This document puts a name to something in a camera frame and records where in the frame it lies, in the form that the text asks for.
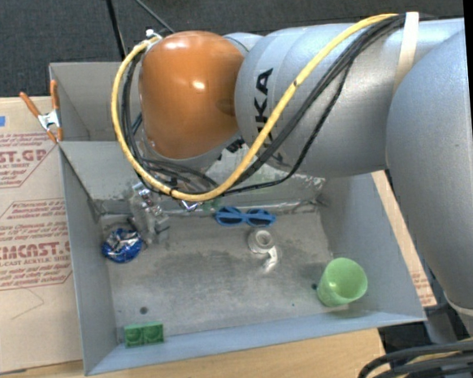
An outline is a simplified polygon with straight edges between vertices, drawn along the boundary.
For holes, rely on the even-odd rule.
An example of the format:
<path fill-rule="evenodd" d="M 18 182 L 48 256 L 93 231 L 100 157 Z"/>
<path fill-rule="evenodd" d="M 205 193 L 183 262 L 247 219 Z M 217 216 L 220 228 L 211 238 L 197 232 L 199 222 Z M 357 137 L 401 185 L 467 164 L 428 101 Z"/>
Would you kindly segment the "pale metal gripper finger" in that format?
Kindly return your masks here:
<path fill-rule="evenodd" d="M 141 233 L 149 232 L 151 221 L 150 207 L 152 205 L 150 190 L 142 183 L 136 183 L 132 186 L 132 192 L 128 198 L 133 223 L 137 230 Z"/>
<path fill-rule="evenodd" d="M 162 207 L 154 205 L 144 209 L 145 239 L 149 245 L 165 242 L 169 235 L 169 217 Z"/>

